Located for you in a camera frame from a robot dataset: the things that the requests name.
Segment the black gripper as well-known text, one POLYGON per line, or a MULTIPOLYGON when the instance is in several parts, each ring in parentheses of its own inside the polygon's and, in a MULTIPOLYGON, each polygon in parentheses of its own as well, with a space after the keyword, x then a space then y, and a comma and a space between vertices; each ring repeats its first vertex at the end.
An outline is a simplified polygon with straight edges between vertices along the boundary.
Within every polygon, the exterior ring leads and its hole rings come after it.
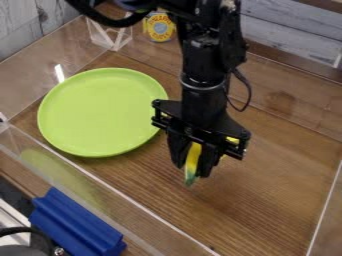
MULTIPOLYGON (((225 155, 241 160, 251 138, 249 131, 229 117, 227 85, 193 87, 184 85, 181 99, 152 101, 152 125, 167 132, 171 161, 177 168, 185 163, 191 142, 221 145, 227 136, 240 140, 237 148, 224 146, 225 155)), ((223 156, 211 144, 197 145, 196 176, 207 178, 223 156)))

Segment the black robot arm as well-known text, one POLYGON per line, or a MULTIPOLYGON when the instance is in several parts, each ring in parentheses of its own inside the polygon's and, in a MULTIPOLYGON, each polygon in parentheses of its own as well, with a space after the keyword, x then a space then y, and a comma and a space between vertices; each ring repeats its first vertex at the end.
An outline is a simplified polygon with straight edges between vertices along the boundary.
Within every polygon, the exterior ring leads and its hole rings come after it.
POLYGON ((229 117, 229 79, 244 80, 237 66, 248 45, 240 28, 240 0, 113 0, 131 12, 121 19, 101 14, 88 0, 65 0, 97 23, 116 28, 135 25, 163 9, 176 25, 181 51, 181 99, 152 101, 152 125, 167 134, 172 163, 187 178, 205 178, 220 158, 237 160, 251 132, 229 117))

